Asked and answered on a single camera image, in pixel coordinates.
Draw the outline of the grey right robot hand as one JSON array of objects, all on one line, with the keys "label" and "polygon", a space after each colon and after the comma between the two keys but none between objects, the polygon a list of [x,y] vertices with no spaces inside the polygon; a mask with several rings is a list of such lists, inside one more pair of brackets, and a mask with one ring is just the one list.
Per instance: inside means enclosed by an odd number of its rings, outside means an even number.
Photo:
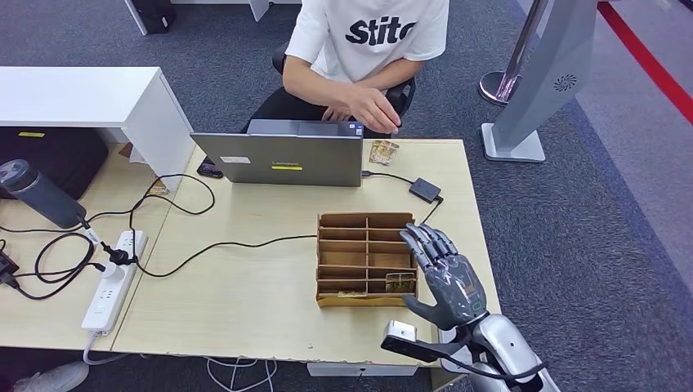
[{"label": "grey right robot hand", "polygon": [[407,309],[440,330],[474,323],[488,314],[485,290],[470,261],[443,231],[408,223],[400,237],[409,246],[436,303],[427,305],[412,295]]}]

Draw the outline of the person's right hand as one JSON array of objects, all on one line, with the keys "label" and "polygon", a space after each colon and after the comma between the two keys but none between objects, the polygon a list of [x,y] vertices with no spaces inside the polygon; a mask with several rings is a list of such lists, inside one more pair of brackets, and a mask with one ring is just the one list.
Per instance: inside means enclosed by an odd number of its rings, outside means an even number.
[{"label": "person's right hand", "polygon": [[351,115],[371,131],[397,133],[401,120],[391,103],[379,91],[351,85],[346,88],[344,103]]}]

